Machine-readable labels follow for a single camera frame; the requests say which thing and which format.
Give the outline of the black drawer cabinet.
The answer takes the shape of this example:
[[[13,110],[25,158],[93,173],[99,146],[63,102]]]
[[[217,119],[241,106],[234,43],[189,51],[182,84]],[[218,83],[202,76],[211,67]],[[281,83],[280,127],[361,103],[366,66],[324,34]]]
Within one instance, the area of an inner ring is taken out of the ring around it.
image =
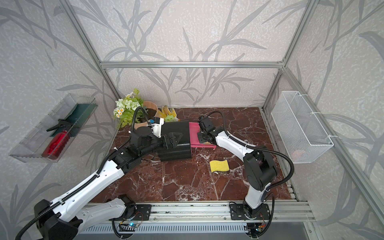
[[[157,151],[161,162],[192,158],[190,126],[188,121],[164,123],[161,134],[171,138],[171,146]]]

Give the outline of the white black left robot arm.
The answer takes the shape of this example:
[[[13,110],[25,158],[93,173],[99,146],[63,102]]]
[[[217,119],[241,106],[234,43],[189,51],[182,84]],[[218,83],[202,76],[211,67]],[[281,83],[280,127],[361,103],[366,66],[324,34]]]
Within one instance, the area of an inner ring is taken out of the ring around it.
[[[129,173],[142,158],[158,150],[178,146],[182,133],[157,132],[154,127],[133,130],[129,140],[114,150],[92,175],[69,192],[53,201],[42,200],[35,205],[36,224],[44,240],[72,240],[78,233],[106,220],[130,219],[137,214],[135,202],[126,195],[86,209],[96,195],[114,181]]]

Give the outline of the yellow wavy scrub sponge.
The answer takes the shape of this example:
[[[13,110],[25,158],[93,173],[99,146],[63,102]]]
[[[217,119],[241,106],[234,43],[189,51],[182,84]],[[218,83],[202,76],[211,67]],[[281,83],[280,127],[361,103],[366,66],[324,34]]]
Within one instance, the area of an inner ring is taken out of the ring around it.
[[[230,167],[229,167],[229,163],[227,160],[224,160],[224,161],[217,161],[217,160],[213,160],[213,161],[210,161],[210,170],[211,170],[211,173],[214,173],[214,172],[228,172],[230,171]]]

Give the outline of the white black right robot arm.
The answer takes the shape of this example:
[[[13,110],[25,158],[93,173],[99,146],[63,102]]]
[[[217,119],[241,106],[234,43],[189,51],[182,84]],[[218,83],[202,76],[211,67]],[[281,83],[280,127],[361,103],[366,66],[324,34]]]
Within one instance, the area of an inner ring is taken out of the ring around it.
[[[278,174],[272,154],[266,148],[256,150],[241,143],[239,139],[228,134],[223,127],[216,127],[209,117],[199,117],[198,124],[204,140],[231,152],[242,160],[245,176],[250,185],[243,201],[244,211],[250,215],[259,210]]]

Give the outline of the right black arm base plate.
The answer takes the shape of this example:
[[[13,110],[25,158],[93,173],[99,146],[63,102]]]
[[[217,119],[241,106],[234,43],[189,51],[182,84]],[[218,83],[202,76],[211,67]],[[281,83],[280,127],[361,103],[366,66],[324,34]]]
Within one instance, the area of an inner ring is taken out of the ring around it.
[[[229,203],[231,220],[269,220],[271,211],[267,204],[261,204],[256,209],[252,209],[247,204]]]

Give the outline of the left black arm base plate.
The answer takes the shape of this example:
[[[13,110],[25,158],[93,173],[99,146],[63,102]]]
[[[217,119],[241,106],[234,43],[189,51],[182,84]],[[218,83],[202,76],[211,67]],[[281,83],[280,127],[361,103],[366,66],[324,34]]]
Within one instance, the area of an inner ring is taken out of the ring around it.
[[[122,216],[116,218],[115,221],[148,221],[150,218],[152,205],[141,204],[129,207]]]

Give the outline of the pink top drawer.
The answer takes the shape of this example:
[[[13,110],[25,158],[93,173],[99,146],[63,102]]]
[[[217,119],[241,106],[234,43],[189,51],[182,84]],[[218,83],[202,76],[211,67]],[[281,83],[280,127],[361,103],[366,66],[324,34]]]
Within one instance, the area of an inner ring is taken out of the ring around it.
[[[217,146],[205,141],[202,138],[200,126],[198,123],[189,122],[190,129],[190,142],[192,148],[211,148],[215,149]]]

